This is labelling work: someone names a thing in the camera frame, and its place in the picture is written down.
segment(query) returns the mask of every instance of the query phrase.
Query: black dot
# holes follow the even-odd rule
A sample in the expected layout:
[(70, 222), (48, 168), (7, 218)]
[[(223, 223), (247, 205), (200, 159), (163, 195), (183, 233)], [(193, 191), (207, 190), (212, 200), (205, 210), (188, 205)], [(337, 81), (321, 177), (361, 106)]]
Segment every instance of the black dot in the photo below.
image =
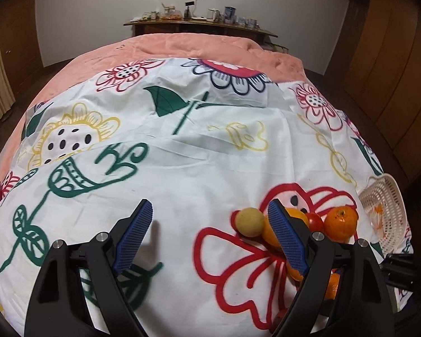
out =
[(291, 203), (293, 206), (297, 206), (297, 204), (298, 204), (298, 197), (297, 197), (296, 195), (293, 195), (293, 196), (290, 198), (290, 203)]

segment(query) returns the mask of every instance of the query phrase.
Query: bed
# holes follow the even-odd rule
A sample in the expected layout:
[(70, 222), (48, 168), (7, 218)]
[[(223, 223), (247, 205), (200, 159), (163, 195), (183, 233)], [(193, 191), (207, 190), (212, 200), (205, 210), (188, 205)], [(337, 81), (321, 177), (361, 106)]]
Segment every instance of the bed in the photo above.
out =
[[(148, 334), (268, 336), (298, 284), (283, 255), (235, 231), (235, 214), (266, 213), (274, 198), (323, 218), (348, 205), (359, 214), (351, 242), (369, 240), (381, 261), (358, 198), (380, 173), (297, 58), (189, 33), (99, 48), (46, 85), (0, 154), (0, 311), (23, 335), (50, 244), (89, 241), (149, 199), (153, 223), (121, 280)], [(398, 251), (411, 252), (410, 238)], [(408, 295), (396, 297), (402, 307)]]

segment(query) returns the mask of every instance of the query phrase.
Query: brown door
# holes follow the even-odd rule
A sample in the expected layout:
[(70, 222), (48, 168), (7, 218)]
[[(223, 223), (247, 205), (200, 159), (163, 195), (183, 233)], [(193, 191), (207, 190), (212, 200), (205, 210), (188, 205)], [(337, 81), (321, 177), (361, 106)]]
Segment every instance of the brown door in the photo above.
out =
[(0, 50), (9, 84), (18, 100), (43, 69), (36, 34), (35, 0), (2, 1)]

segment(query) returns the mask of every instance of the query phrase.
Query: white plastic basket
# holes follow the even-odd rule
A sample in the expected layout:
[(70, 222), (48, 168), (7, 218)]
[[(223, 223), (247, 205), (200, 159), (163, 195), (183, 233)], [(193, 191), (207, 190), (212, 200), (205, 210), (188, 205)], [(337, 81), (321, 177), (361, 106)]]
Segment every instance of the white plastic basket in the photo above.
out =
[(402, 243), (407, 215), (398, 184), (391, 175), (384, 173), (379, 177), (372, 176), (370, 180), (374, 180), (374, 183), (359, 194), (359, 199), (386, 255)]

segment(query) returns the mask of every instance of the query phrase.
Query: white floral sheet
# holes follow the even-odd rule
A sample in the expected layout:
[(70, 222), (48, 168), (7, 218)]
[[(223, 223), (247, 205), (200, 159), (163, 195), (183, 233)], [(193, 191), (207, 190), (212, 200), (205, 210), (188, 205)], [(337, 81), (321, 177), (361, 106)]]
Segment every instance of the white floral sheet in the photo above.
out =
[(27, 111), (0, 183), (0, 310), (23, 334), (51, 243), (87, 242), (146, 198), (154, 220), (122, 287), (148, 334), (267, 336), (298, 285), (280, 252), (236, 233), (235, 213), (265, 212), (273, 198), (322, 217), (349, 205), (355, 238), (381, 260), (357, 196), (380, 173), (353, 123), (308, 83), (200, 59), (119, 65)]

